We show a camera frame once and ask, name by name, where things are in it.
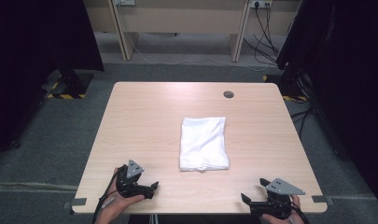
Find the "folded shirt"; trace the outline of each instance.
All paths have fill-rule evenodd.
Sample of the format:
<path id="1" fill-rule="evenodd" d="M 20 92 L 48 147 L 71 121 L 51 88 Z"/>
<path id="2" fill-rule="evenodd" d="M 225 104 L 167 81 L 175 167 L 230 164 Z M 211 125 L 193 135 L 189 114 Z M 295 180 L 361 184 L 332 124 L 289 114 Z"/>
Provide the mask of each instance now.
<path id="1" fill-rule="evenodd" d="M 229 169 L 224 147 L 226 118 L 185 118 L 180 142 L 180 170 L 204 171 Z"/>

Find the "person's right hand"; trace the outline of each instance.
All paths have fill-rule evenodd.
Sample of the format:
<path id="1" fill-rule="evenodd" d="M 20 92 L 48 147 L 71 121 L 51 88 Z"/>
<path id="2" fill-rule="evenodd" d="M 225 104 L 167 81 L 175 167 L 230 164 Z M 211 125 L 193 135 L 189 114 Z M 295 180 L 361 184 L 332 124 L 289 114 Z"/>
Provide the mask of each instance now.
<path id="1" fill-rule="evenodd" d="M 295 205 L 298 206 L 298 208 L 300 208 L 300 198 L 299 196 L 297 195 L 290 195 L 291 199 L 293 200 L 293 203 Z M 271 215 L 268 215 L 268 214 L 263 214 L 261 216 L 264 220 L 268 221 L 269 223 L 271 224 L 304 224 L 304 221 L 302 221 L 300 215 L 294 211 L 293 209 L 291 210 L 291 215 L 288 219 L 286 220 L 281 220 L 279 218 L 276 218 L 276 217 L 273 217 Z"/>

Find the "light wood tabletop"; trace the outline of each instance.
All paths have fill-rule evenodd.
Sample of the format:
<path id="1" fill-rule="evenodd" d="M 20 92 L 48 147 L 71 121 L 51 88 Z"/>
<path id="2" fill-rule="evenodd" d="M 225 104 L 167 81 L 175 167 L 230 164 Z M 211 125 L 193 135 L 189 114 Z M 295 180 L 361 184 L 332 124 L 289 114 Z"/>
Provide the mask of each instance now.
<path id="1" fill-rule="evenodd" d="M 232 98 L 224 96 L 233 92 Z M 184 118 L 225 117 L 228 170 L 181 172 Z M 145 171 L 138 184 L 160 181 L 151 200 L 129 214 L 249 214 L 241 193 L 266 201 L 259 179 L 277 177 L 306 191 L 301 210 L 326 211 L 314 203 L 322 192 L 282 96 L 270 83 L 119 82 L 114 86 L 76 199 L 76 213 L 93 213 L 115 167 L 132 159 Z"/>

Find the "desk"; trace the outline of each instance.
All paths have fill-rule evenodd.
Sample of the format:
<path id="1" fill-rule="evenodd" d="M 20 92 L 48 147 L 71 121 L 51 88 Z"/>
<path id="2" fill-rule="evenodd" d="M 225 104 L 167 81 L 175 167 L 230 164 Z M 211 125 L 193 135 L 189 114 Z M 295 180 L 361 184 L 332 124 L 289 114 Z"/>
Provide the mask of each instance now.
<path id="1" fill-rule="evenodd" d="M 232 91 L 233 98 L 224 97 Z M 183 118 L 226 117 L 230 169 L 180 172 Z M 152 200 L 131 214 L 249 214 L 241 201 L 265 201 L 261 177 L 280 177 L 306 191 L 303 212 L 326 211 L 322 195 L 278 88 L 270 83 L 120 82 L 111 93 L 76 198 L 76 213 L 93 213 L 115 167 L 135 160 L 140 185 L 160 181 Z"/>
<path id="2" fill-rule="evenodd" d="M 135 0 L 116 6 L 108 0 L 124 60 L 130 60 L 138 34 L 226 34 L 231 60 L 238 62 L 249 14 L 249 0 Z"/>

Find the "hand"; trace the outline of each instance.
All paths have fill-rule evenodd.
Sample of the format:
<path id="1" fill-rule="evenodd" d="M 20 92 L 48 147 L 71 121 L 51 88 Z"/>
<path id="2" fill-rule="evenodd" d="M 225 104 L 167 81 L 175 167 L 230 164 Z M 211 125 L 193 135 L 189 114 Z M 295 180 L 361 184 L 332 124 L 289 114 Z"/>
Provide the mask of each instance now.
<path id="1" fill-rule="evenodd" d="M 297 195 L 290 195 L 290 197 L 293 200 L 293 203 L 296 204 L 298 206 L 298 208 L 300 208 L 300 198 L 299 198 L 299 196 L 297 196 Z M 281 220 L 281 219 L 278 219 L 278 218 L 273 217 L 273 216 L 268 215 L 268 214 L 263 214 L 261 217 L 264 220 L 266 220 L 269 223 L 271 223 L 271 224 L 292 224 L 292 223 L 293 224 L 304 224 L 304 222 L 302 221 L 302 219 L 299 216 L 299 214 L 297 214 L 297 212 L 294 211 L 294 210 L 291 210 L 290 218 L 288 218 L 286 220 Z"/>
<path id="2" fill-rule="evenodd" d="M 119 193 L 116 191 L 116 178 L 114 179 L 112 185 L 110 186 L 110 189 L 108 191 L 108 194 L 110 194 L 105 202 L 108 202 L 110 199 L 115 197 L 115 199 L 112 201 L 111 204 L 109 204 L 106 208 L 101 209 L 98 215 L 98 218 L 96 218 L 96 224 L 107 224 L 111 223 L 114 219 L 116 219 L 121 213 L 131 204 L 133 203 L 139 203 L 140 201 L 145 199 L 144 195 L 136 195 L 131 198 L 123 198 Z"/>

